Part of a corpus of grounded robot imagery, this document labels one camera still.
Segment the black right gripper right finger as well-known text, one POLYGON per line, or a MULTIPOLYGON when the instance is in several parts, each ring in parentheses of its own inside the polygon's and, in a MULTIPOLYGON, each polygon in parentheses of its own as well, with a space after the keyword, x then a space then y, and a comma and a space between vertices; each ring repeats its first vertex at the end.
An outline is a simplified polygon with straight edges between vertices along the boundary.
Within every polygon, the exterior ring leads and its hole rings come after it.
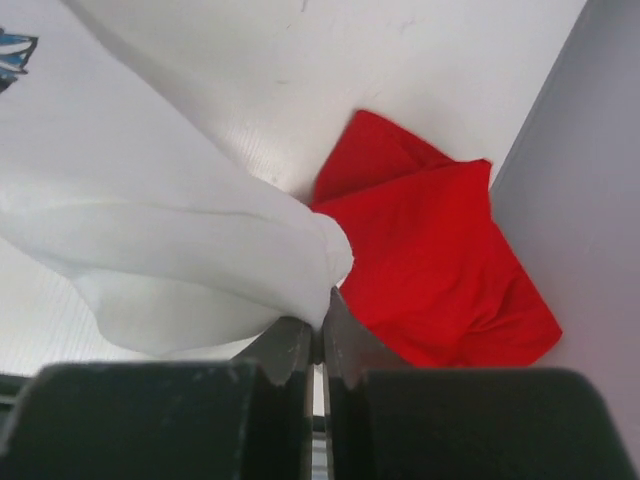
POLYGON ((634 479, 602 396, 557 368, 417 368, 331 294, 322 330, 333 479, 634 479))

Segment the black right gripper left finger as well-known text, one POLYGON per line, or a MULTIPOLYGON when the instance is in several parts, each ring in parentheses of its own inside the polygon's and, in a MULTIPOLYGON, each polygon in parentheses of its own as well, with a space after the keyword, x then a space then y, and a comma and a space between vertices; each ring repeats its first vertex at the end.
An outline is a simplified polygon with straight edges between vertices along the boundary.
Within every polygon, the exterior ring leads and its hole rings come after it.
POLYGON ((5 479, 307 479, 312 330, 282 318, 228 361, 68 363, 19 390, 5 479))

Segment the white t-shirt with flower print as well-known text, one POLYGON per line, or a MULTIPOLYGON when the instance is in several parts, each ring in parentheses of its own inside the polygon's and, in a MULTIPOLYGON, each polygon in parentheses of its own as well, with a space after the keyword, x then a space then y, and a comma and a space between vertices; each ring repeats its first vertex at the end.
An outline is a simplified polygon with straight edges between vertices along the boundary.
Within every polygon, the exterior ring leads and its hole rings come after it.
POLYGON ((1 5, 1 234, 149 355, 320 328, 353 264, 333 219, 225 157, 59 1, 1 5))

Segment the red folded t-shirt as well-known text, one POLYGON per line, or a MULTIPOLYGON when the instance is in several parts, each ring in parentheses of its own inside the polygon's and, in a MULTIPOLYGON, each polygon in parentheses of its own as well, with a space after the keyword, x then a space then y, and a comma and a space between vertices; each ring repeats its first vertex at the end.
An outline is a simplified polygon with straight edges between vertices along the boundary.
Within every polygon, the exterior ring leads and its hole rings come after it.
POLYGON ((492 217, 490 173, 359 110, 317 178, 312 208, 354 255, 344 300, 415 366, 524 367, 561 339, 492 217))

